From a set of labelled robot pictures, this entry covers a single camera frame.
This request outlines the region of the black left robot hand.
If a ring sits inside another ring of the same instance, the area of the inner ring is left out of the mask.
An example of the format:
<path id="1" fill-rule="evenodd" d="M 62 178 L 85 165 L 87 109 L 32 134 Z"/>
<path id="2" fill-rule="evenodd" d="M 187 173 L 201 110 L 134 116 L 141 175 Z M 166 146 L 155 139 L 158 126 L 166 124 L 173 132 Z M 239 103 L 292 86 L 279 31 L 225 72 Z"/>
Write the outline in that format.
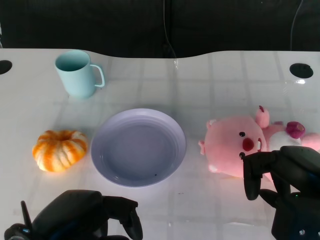
<path id="1" fill-rule="evenodd" d="M 143 229 L 138 203 L 95 190 L 67 190 L 33 220 L 32 233 L 39 240 L 141 240 Z M 109 235 L 108 221 L 117 220 L 127 236 Z"/>

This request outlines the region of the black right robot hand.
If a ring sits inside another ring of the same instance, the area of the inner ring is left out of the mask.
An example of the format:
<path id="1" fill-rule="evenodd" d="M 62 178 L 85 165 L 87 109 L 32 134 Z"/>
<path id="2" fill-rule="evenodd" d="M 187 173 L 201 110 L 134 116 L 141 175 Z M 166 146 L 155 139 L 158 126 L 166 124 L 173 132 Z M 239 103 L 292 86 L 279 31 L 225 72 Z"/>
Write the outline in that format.
<path id="1" fill-rule="evenodd" d="M 320 217 L 320 154 L 310 147 L 283 146 L 242 157 L 248 200 L 261 196 L 287 218 Z"/>

